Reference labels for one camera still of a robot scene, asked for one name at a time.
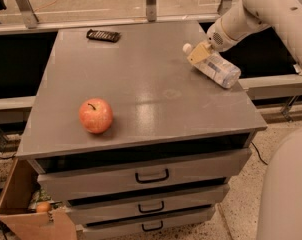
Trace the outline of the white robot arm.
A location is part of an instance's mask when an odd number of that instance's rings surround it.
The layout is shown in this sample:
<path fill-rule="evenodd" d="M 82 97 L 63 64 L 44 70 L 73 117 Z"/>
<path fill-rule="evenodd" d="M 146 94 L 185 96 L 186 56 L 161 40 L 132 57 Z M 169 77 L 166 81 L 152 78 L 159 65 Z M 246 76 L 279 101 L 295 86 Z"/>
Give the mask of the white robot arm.
<path fill-rule="evenodd" d="M 261 97 L 302 95 L 302 1 L 239 0 L 208 29 L 203 42 L 183 46 L 189 63 L 223 88 L 239 71 L 220 54 L 271 27 L 296 62 L 297 76 L 267 77 Z M 302 128 L 279 144 L 269 161 L 260 199 L 256 240 L 302 240 Z"/>

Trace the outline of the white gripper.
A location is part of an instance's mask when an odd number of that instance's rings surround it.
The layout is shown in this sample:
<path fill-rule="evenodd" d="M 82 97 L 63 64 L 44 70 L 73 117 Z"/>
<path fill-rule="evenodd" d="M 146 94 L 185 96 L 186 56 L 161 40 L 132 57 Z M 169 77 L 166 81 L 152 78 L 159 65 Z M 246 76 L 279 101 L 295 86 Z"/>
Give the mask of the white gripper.
<path fill-rule="evenodd" d="M 218 52 L 224 52 L 237 44 L 235 37 L 235 21 L 227 17 L 220 17 L 212 24 L 208 31 L 208 41 L 202 41 L 193 47 L 186 44 L 187 60 L 195 65 L 209 57 L 213 53 L 212 47 Z"/>

